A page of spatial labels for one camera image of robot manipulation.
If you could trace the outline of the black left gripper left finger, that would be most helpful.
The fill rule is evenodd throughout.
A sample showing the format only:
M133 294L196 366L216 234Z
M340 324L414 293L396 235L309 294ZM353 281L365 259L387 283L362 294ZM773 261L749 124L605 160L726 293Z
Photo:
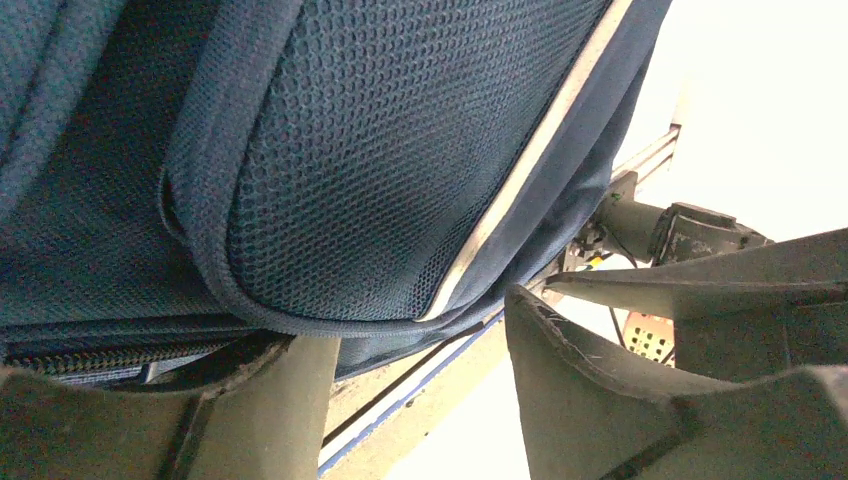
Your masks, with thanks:
M5 479L313 479L339 340L261 331L143 385L1 372Z

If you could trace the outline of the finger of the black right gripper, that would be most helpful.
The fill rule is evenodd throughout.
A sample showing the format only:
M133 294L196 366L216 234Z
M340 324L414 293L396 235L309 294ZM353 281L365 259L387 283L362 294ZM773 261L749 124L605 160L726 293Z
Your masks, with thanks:
M664 317L678 368L744 381L847 362L847 232L819 233L660 267L571 272L566 296Z

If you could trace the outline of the navy blue student backpack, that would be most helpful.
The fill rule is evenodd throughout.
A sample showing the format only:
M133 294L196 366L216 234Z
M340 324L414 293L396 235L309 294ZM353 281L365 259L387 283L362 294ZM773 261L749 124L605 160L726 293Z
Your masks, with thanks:
M2 364L471 327L600 203L669 8L3 2Z

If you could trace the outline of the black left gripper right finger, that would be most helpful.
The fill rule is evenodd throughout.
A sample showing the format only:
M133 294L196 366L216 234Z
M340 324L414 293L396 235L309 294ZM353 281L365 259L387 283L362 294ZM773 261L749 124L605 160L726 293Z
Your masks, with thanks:
M515 286L505 331L534 479L843 479L847 370L733 383L637 356Z

